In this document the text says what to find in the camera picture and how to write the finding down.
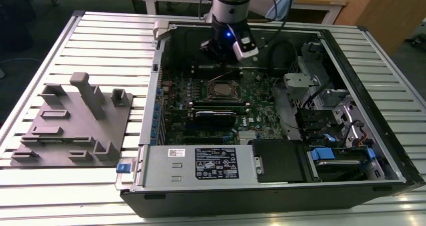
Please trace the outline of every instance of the motherboard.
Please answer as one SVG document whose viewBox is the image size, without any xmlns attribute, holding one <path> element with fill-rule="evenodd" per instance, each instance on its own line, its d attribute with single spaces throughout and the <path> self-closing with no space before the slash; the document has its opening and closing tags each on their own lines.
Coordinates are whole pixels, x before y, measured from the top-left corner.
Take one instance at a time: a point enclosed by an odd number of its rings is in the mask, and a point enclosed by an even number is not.
<svg viewBox="0 0 426 226">
<path fill-rule="evenodd" d="M 208 77 L 164 70 L 167 145 L 237 145 L 282 139 L 273 88 L 279 78 L 251 69 Z"/>
</svg>

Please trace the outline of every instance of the power supply label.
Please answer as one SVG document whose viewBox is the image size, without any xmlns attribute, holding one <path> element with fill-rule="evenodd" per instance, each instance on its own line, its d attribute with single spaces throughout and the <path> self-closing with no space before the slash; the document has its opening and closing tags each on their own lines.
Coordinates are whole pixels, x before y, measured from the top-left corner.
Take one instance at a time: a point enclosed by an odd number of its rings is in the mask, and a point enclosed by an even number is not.
<svg viewBox="0 0 426 226">
<path fill-rule="evenodd" d="M 195 177 L 199 180 L 238 179 L 235 148 L 195 149 Z"/>
</svg>

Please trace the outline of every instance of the aluminum extrusion table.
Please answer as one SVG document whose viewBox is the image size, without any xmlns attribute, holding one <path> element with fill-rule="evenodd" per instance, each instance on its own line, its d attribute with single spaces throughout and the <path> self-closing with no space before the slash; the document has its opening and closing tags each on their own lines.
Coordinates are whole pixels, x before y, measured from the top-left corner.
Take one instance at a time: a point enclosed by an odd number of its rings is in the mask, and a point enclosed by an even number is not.
<svg viewBox="0 0 426 226">
<path fill-rule="evenodd" d="M 123 202 L 115 169 L 8 169 L 12 151 L 43 104 L 47 83 L 67 84 L 75 71 L 91 75 L 103 91 L 132 93 L 122 158 L 138 154 L 150 67 L 154 22 L 195 17 L 76 12 L 0 129 L 0 225 L 413 225 L 426 222 L 426 187 L 378 198 L 349 210 L 202 218 L 142 219 Z M 289 23 L 331 31 L 406 152 L 426 179 L 426 103 L 366 31 L 354 26 Z M 132 175 L 119 182 L 131 183 Z"/>
</svg>

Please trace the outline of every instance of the sticker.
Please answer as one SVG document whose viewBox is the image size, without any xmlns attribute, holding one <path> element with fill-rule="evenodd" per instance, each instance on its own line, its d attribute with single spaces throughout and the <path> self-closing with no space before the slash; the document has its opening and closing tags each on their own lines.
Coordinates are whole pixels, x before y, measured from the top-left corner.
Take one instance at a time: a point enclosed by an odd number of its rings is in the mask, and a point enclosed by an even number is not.
<svg viewBox="0 0 426 226">
<path fill-rule="evenodd" d="M 186 150 L 184 149 L 168 149 L 168 157 L 184 157 Z"/>
<path fill-rule="evenodd" d="M 330 2 L 330 5 L 346 5 L 345 2 L 333 1 Z"/>
<path fill-rule="evenodd" d="M 235 148 L 195 149 L 195 177 L 199 180 L 238 179 Z"/>
</svg>

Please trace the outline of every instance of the barcode sticker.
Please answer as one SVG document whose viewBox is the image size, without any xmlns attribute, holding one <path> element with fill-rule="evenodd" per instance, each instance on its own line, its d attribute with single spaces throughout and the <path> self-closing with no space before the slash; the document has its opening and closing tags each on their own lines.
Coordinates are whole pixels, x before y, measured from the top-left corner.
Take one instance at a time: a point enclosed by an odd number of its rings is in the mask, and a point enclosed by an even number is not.
<svg viewBox="0 0 426 226">
<path fill-rule="evenodd" d="M 345 2 L 338 2 L 338 1 L 333 1 L 333 2 L 330 2 L 330 4 L 331 4 L 331 5 L 346 5 Z"/>
<path fill-rule="evenodd" d="M 186 150 L 184 149 L 168 149 L 168 157 L 184 157 Z"/>
</svg>

